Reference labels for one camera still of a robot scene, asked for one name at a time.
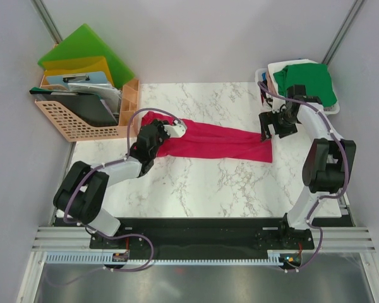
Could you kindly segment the pink red t shirt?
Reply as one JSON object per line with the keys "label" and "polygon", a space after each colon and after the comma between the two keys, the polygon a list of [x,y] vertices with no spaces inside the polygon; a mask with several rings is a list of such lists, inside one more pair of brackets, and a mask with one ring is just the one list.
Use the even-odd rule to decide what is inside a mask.
{"label": "pink red t shirt", "polygon": [[260,133],[226,128],[183,119],[187,130],[181,138],[170,138],[162,144],[158,157],[201,159],[233,158],[271,163],[271,141],[261,141]]}

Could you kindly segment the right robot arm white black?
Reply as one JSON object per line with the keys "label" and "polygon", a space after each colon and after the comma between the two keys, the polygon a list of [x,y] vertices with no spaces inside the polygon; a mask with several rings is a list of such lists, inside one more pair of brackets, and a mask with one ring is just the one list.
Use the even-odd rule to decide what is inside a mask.
{"label": "right robot arm white black", "polygon": [[304,85],[293,85],[283,97],[284,108],[259,115],[261,141],[273,135],[285,138],[301,124],[311,140],[302,169],[304,188],[292,209],[280,221],[278,244],[286,249],[298,242],[309,247],[312,222],[324,199],[339,199],[346,191],[356,154],[353,140],[345,140],[331,125],[322,101],[309,96]]}

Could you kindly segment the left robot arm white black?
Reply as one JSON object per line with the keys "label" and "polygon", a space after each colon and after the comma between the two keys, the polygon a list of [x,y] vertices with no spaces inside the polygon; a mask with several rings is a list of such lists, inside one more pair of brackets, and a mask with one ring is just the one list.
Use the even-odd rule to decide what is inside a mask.
{"label": "left robot arm white black", "polygon": [[126,241],[126,233],[119,229],[121,222],[103,207],[107,188],[128,179],[144,176],[152,168],[159,148],[172,135],[175,125],[154,119],[144,125],[122,159],[97,167],[77,161],[66,174],[53,198],[53,205],[79,222],[101,234],[112,248]]}

